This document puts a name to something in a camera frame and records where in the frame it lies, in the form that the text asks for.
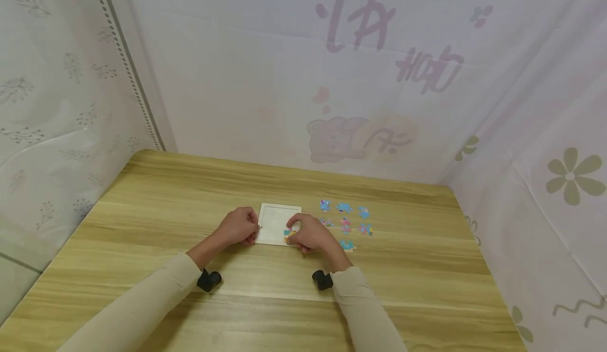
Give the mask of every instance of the blue puzzle piece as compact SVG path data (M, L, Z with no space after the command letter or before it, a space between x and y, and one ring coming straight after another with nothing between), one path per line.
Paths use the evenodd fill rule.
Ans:
M352 207L347 203L340 203L336 205L335 208L338 209L339 212L350 213L352 211Z
M370 224L361 224L358 230L363 235L373 236L373 228Z
M342 246L344 250L354 249L354 243L352 241L348 241L347 243L343 240L339 241L339 244Z
M329 211L331 209L331 207L329 206L329 204L331 204L331 201L321 200L320 201L320 209L323 210L323 212Z
M358 207L358 216L360 216L364 220L367 220L367 218L369 217L368 209L366 207L359 206Z

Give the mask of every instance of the curtain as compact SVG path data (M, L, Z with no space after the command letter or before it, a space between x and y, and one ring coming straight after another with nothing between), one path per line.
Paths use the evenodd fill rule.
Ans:
M180 152L447 184L530 351L602 351L607 0L131 0Z
M161 149L111 0L0 0L0 321L131 155Z

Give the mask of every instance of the wood grain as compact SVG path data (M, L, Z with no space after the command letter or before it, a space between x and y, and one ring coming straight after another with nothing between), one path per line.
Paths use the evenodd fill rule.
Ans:
M320 199L369 209L373 236L332 232L358 247L350 257L410 351L526 350L450 189L156 151L125 166L0 328L0 349L55 350L235 207L291 204L337 223ZM332 292L312 283L319 255L234 246L208 268L221 287L191 293L142 351L353 350Z

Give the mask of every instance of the pink chinese character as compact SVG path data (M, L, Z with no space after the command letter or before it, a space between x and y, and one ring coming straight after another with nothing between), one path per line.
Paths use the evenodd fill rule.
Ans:
M456 54L451 54L451 45L447 45L440 54L438 61L430 53L419 52L415 57L415 48L409 49L407 57L403 61L396 61L396 66L400 68L396 81L408 81L411 79L414 82L425 81L424 87L421 89L421 94L424 95L428 89L432 92L443 92L454 81L455 76L462 69L464 57ZM451 72L447 81L442 87L437 87L440 78L443 76L449 62L455 61L454 70Z
M335 37L338 32L339 21L341 18L342 10L344 9L345 0L335 0L335 5L331 12L331 20L329 22L329 33L327 36L327 50L331 53L338 53L342 50L345 45L335 45ZM369 25L369 20L372 13L377 13L379 20ZM381 50L386 43L386 36L388 33L388 22L394 17L396 9L392 8L389 11L386 7L379 3L377 0L368 0L367 5L357 9L354 13L348 16L347 21L352 22L359 17L362 17L360 26L357 31L354 32L355 43L354 49L357 50L360 46L360 42L363 38L370 36L375 32L379 32L377 50ZM329 16L327 8L322 3L316 4L316 14L321 19L326 19Z

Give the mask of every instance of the white puzzle tray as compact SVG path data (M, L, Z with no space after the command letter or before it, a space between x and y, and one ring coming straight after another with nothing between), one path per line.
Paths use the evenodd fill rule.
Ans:
M259 235L257 243L272 245L288 245L285 243L285 231L287 231L287 221L296 213L302 212L298 206L288 206L286 204L262 203L259 211ZM292 227L293 231L299 229L299 224Z

